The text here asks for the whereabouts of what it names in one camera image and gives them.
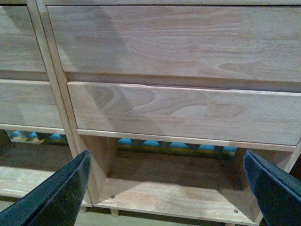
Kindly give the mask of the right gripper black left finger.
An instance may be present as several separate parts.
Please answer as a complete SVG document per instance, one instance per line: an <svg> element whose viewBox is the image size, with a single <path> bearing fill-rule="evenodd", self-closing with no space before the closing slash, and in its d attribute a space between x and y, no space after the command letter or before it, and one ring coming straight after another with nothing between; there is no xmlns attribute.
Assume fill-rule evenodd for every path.
<svg viewBox="0 0 301 226"><path fill-rule="evenodd" d="M87 190L88 150L0 213L2 226L72 226Z"/></svg>

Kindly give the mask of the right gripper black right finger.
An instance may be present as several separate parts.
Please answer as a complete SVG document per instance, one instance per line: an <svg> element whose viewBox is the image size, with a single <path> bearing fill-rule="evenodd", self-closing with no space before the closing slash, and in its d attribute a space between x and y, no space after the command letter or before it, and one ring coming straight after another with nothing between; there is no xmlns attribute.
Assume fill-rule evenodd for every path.
<svg viewBox="0 0 301 226"><path fill-rule="evenodd" d="M257 153L243 157L247 181L269 226L301 224L301 181Z"/></svg>

